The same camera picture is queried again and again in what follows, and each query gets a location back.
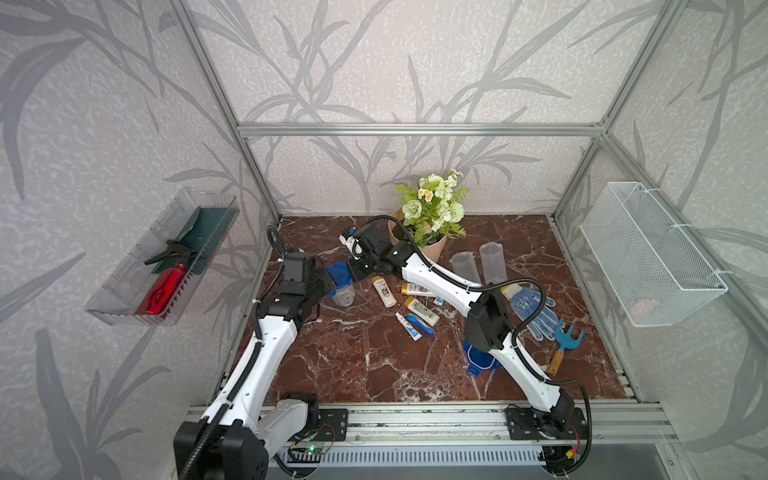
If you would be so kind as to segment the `blue-lidded clear kit cup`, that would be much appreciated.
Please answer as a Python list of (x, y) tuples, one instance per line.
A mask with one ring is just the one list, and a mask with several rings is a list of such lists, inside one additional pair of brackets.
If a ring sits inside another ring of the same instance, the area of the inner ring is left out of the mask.
[(468, 282), (481, 284), (475, 255), (471, 251), (458, 252), (450, 259), (453, 271)]
[(503, 245), (498, 242), (488, 242), (479, 248), (486, 284), (499, 284), (508, 279)]
[(349, 307), (355, 300), (355, 289), (351, 273), (345, 261), (339, 261), (329, 266), (326, 271), (334, 282), (329, 297), (339, 307)]

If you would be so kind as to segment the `white yellow-capped lotion bottle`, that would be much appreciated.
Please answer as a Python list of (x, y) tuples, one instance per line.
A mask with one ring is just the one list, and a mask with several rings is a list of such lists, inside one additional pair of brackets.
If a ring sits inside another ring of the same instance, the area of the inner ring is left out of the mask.
[(405, 296), (436, 297), (434, 292), (415, 283), (404, 283), (401, 287), (401, 293)]

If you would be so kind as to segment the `blue cup lid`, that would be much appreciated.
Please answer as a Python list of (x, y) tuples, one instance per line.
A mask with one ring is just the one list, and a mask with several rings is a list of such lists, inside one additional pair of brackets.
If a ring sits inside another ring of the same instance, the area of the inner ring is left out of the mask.
[(474, 348), (468, 341), (463, 342), (463, 352), (468, 363), (467, 371), (471, 377), (476, 378), (485, 372), (502, 368), (492, 355)]

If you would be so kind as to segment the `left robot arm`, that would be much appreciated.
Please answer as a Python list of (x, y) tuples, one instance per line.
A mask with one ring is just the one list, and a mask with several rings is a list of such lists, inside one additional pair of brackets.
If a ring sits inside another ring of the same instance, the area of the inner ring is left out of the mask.
[(253, 332), (233, 376), (201, 419), (183, 422), (175, 434), (180, 479), (264, 479), (280, 448), (318, 419), (306, 396), (259, 414), (283, 357), (335, 283), (316, 256), (294, 251), (284, 256), (276, 284), (253, 306)]

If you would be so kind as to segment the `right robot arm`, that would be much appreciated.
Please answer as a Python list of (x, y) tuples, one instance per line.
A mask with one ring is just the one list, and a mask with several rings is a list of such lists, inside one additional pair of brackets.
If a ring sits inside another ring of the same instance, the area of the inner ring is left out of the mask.
[(512, 326), (509, 302), (499, 285), (466, 280), (427, 258), (411, 237), (392, 244), (375, 226), (386, 215), (367, 220), (362, 227), (342, 231), (339, 241), (351, 259), (353, 277), (363, 280), (375, 274), (394, 275), (426, 288), (465, 317), (464, 337), (469, 344), (490, 354), (512, 377), (541, 424), (563, 431), (573, 425), (578, 411), (565, 386), (570, 382), (550, 379), (520, 343), (524, 324)]

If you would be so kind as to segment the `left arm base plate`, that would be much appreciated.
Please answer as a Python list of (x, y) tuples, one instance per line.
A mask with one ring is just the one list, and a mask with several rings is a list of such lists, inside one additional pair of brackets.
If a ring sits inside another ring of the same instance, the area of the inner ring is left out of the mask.
[(320, 408), (310, 426), (309, 439), (316, 442), (343, 442), (349, 427), (350, 411), (346, 408)]

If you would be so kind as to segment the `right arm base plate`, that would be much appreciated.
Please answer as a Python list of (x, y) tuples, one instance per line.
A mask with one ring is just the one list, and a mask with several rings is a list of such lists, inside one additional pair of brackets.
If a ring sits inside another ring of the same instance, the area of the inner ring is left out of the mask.
[(574, 406), (555, 407), (543, 412), (531, 407), (508, 405), (505, 422), (511, 440), (586, 441), (589, 423), (584, 412)]

